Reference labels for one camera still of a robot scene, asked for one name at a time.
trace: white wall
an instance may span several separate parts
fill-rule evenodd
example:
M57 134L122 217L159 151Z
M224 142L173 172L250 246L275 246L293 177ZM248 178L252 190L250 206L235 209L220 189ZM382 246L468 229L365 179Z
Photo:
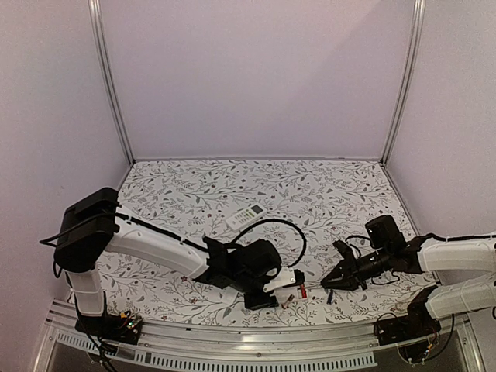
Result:
M85 1L0 2L0 370L26 371L52 298L64 209L126 163Z
M102 2L136 157L378 159L413 4Z
M427 2L389 167L421 233L496 231L495 40L496 2ZM496 370L496 322L489 311L471 318L487 370Z

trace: metal pole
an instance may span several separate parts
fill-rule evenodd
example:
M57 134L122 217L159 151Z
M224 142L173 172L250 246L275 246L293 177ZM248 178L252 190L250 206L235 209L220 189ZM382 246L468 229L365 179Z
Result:
M401 88L394 107L393 119L387 134L386 143L382 151L381 163L386 167L391 153L393 151L394 142L398 135L398 130L401 124L401 117L405 110L405 104L408 97L408 90L412 82L413 70L415 68L415 61L419 51L420 36L422 34L422 24L424 22L425 0L415 0L415 7L413 11L412 33L410 35L410 44L408 46L408 55L403 71L403 78L401 79Z
M91 24L93 26L93 36L95 37L97 55L100 62L100 67L102 68L103 81L105 83L105 90L107 91L107 96L109 99L108 103L110 104L110 109L112 111L115 129L117 130L117 135L119 136L119 141L121 143L124 156L126 157L129 165L133 165L136 161L131 149L131 144L129 142L126 127L124 125L119 100L117 99L117 92L115 90L114 80L112 78L112 70L110 68L110 61L108 56L109 54L105 43L105 34L103 32L100 1L88 0L88 4L90 8Z

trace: white remote control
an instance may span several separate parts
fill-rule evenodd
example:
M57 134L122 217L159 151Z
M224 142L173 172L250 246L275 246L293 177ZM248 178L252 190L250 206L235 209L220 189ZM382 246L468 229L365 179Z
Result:
M234 215L230 216L226 220L226 223L232 231L238 231L251 225L266 213L267 210L263 206L260 204L253 204L250 207L241 209Z

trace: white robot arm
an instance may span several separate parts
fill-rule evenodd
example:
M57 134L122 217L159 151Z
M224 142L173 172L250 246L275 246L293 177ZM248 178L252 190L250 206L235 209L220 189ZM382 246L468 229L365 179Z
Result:
M425 307L434 319L496 306L496 234L444 242L427 239L417 253L422 271L480 270L487 274L436 288Z
M356 258L352 248L339 240L334 246L343 259L322 280L328 289L367 289L366 280L386 270L422 274L435 270L480 270L473 280L421 291L408 306L408 315L378 320L380 344L427 336L440 330L439 320L448 315L496 306L496 234L440 238L434 234L405 241L390 215L368 222L366 230L375 249Z
M304 243L301 257L306 240L299 232ZM55 239L57 244L50 243ZM139 257L217 288L234 287L244 294L248 309L278 306L274 291L305 283L301 271L282 266L279 253L267 240L259 239L248 246L223 244L208 237L203 243L192 242L138 219L117 202L117 191L111 188L69 207L60 233L41 243L55 247L54 263L66 271L76 298L76 328L124 343L137 343L140 322L134 319L129 322L131 326L123 326L120 317L107 313L95 266L103 251Z

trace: floral tablecloth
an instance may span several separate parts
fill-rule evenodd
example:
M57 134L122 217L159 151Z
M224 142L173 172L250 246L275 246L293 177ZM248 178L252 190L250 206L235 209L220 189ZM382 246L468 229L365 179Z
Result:
M246 310L238 295L232 305L222 291L134 257L104 254L98 269L110 309L131 308L145 319L213 326L307 326L355 322L385 312L401 313L431 275L399 274L401 280L366 291L335 291L332 303L318 282L340 260L332 241L364 234L364 224L391 214L405 238L412 228L376 162L323 160L178 160L135 164L119 194L121 203L164 228L201 241L205 234L228 242L236 234L226 217L254 202L266 218L288 219L308 239L297 266L306 274L310 298L287 309ZM266 224L241 243L265 237L283 263L298 256L301 240L291 228ZM376 282L391 280L390 274Z

